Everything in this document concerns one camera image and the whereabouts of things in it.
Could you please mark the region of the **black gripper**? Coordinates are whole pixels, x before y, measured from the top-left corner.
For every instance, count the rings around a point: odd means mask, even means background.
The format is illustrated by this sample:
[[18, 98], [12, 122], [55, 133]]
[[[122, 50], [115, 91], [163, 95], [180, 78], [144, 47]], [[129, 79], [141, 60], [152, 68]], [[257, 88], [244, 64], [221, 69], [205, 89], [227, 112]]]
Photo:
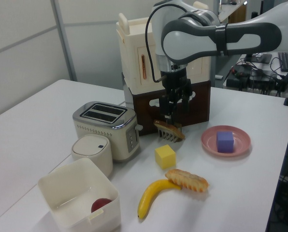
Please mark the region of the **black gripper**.
[[161, 72], [162, 85], [166, 95], [159, 98], [160, 113], [168, 124], [175, 123], [176, 104], [182, 100], [182, 108], [189, 112], [189, 98], [191, 96], [191, 80], [187, 78], [186, 70], [177, 72]]

